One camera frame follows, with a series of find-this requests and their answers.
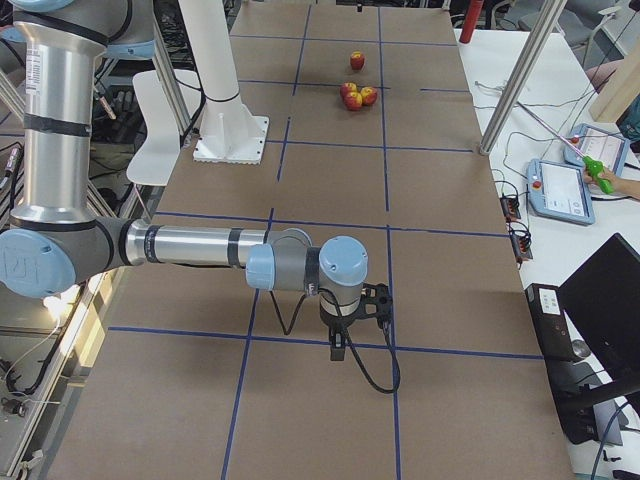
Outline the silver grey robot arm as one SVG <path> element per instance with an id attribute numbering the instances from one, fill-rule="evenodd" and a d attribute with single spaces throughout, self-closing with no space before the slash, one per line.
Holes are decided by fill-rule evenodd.
<path id="1" fill-rule="evenodd" d="M 42 298 L 111 269 L 143 263 L 241 268 L 249 286 L 318 296 L 331 356 L 353 346 L 349 326 L 377 315 L 364 246 L 320 247 L 299 229 L 190 228 L 93 214 L 87 206 L 93 78 L 109 47 L 151 43 L 148 1 L 17 1 L 26 41 L 24 193 L 1 236 L 1 279 Z"/>

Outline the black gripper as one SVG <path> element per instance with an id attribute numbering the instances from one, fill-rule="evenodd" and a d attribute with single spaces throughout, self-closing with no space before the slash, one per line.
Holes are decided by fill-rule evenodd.
<path id="1" fill-rule="evenodd" d="M 360 301 L 338 305 L 328 294 L 320 295 L 320 318 L 329 328 L 331 360 L 344 360 L 344 330 L 364 315 L 365 306 Z"/>

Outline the person's hand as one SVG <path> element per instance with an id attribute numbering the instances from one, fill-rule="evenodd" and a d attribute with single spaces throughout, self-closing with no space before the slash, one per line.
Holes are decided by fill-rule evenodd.
<path id="1" fill-rule="evenodd" d="M 595 175 L 592 181 L 607 194 L 619 194 L 633 198 L 635 198 L 637 194 L 637 184 L 635 181 L 618 177 L 606 168 Z"/>

